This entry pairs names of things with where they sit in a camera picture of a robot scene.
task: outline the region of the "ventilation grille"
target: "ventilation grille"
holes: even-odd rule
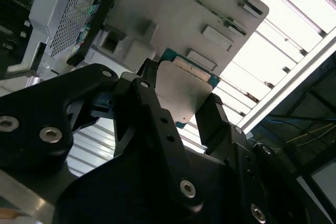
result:
[[[50,46],[52,57],[76,43],[81,29],[87,22],[88,12],[93,1],[69,0]]]

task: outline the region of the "black mechanical linkage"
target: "black mechanical linkage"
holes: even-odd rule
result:
[[[206,154],[183,146],[157,69],[147,60],[118,79],[89,65],[1,97],[0,168],[55,206],[54,224],[330,223],[272,150],[247,145],[218,96],[196,113]],[[99,118],[114,120],[114,158],[73,181],[72,135]]]

